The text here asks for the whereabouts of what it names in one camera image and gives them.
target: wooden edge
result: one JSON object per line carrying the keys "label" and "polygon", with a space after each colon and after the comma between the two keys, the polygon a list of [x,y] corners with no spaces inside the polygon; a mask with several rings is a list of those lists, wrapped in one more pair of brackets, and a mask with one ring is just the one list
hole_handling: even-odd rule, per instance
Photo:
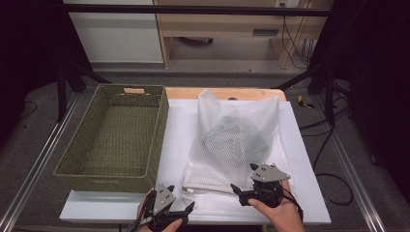
{"label": "wooden edge", "polygon": [[279,100],[286,102],[283,91],[279,89],[250,89],[250,88],[189,88],[189,87],[166,87],[169,99],[197,100],[198,95],[208,89],[219,100],[236,99],[240,101],[258,101],[279,96]]}

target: hand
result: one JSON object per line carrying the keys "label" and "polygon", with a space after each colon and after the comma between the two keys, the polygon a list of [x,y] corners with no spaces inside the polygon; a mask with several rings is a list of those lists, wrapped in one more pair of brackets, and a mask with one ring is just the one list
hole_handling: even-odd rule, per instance
{"label": "hand", "polygon": [[[284,189],[290,192],[289,182],[287,180],[281,181]],[[283,192],[285,195],[292,198],[288,192]],[[303,232],[305,228],[302,224],[301,218],[296,206],[289,200],[283,198],[280,205],[275,208],[266,206],[263,202],[250,199],[248,203],[257,211],[262,213],[274,225],[278,232],[292,231]]]}
{"label": "hand", "polygon": [[[142,203],[146,200],[146,197],[150,192],[151,191],[148,191],[148,193],[145,195],[145,198],[139,204],[138,212],[137,212],[137,215],[136,215],[137,217],[138,217],[139,214],[141,214]],[[182,220],[177,219],[177,220],[173,221],[172,223],[170,223],[164,230],[162,230],[162,232],[175,232],[181,226],[181,224],[182,224]],[[139,232],[152,232],[152,231],[148,228],[148,226],[144,225],[141,228],[139,228]]]}

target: table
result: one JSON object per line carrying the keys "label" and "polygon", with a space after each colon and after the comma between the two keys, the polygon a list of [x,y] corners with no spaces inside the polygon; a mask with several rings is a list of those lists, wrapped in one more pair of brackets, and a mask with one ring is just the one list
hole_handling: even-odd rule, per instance
{"label": "table", "polygon": [[[193,140],[184,134],[188,127],[179,127],[177,130],[172,125],[185,125],[184,117],[195,117],[194,107],[198,94],[203,88],[166,88],[169,98],[169,113],[167,128],[162,147],[160,168],[157,182],[166,186],[174,185],[174,194],[177,200],[173,208],[184,209],[181,200],[180,186],[185,162],[189,148],[181,146],[181,143],[171,142],[170,134],[177,136],[178,140]],[[271,96],[279,96],[279,126],[283,140],[283,146],[291,169],[292,179],[297,189],[298,201],[305,211],[304,224],[327,224],[331,223],[329,213],[323,201],[316,178],[311,169],[308,154],[300,135],[295,116],[290,102],[285,101],[285,96],[280,90],[262,89],[234,89],[234,88],[210,88],[218,99],[227,100],[235,98],[239,101],[261,100]],[[71,191],[69,198],[62,211],[60,219],[74,223],[130,223],[136,217],[136,209],[145,193],[122,193],[122,192],[85,192]],[[221,217],[201,216],[190,214],[190,224],[266,224],[269,221],[262,215],[255,217]]]}

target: white translucent bag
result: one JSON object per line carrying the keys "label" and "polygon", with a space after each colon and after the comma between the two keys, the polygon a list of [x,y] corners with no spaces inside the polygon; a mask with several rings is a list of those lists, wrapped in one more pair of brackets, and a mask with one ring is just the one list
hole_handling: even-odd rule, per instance
{"label": "white translucent bag", "polygon": [[190,151],[183,197],[195,201],[196,214],[240,215],[230,184],[253,185],[250,163],[269,162],[273,150],[283,156],[278,136],[278,97],[262,101],[219,101],[208,90],[198,96],[198,129]]}

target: gray carpet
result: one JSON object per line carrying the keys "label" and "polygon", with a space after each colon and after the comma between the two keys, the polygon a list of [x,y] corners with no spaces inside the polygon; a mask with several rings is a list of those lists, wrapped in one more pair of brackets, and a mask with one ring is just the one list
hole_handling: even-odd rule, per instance
{"label": "gray carpet", "polygon": [[[115,83],[140,83],[140,84],[164,84],[166,86],[208,86],[208,87],[257,87],[267,88],[281,84],[289,76],[277,76],[257,73],[131,73],[102,75]],[[90,85],[96,83],[85,78]],[[307,108],[298,105],[298,96],[302,95],[306,103],[313,103],[304,86],[285,92],[287,99],[292,103],[299,126],[305,126],[321,120],[316,108]],[[14,132],[9,141],[0,150],[0,175],[3,177],[0,185],[0,214],[3,215],[12,203],[25,176],[41,151],[44,143],[50,135],[57,118],[57,92],[56,85],[50,84],[35,90],[27,97],[28,101],[35,102],[37,109],[30,115],[21,118],[15,125]],[[336,103],[335,111],[346,106],[344,100]],[[79,121],[85,110],[86,103],[78,106],[72,120]],[[26,104],[24,113],[30,113],[32,103]],[[324,126],[310,130],[303,130],[303,135],[316,135],[326,131]],[[388,231],[410,231],[410,209],[400,193],[395,188],[386,169],[372,165],[368,150],[361,135],[357,132],[353,120],[349,115],[343,115],[337,119],[336,133],[343,143],[349,158],[362,179],[371,200]],[[66,130],[61,139],[70,139],[73,130]],[[326,134],[319,136],[304,136],[310,160],[313,161]],[[96,224],[73,224],[59,219],[59,215],[65,203],[65,196],[69,189],[52,177],[52,171],[64,152],[64,146],[56,146],[53,156],[48,161],[43,175],[31,194],[27,204],[20,214],[17,226],[62,226],[81,228],[111,228],[118,225]],[[335,149],[329,142],[316,167],[317,172],[330,172],[344,178],[342,169],[335,155]],[[318,177],[319,185],[323,193],[329,199],[336,202],[345,202],[349,198],[349,192],[345,184],[330,177]],[[332,224],[324,226],[307,226],[308,231],[368,231],[368,226],[363,217],[361,208],[356,200],[348,206],[338,206],[328,202]]]}

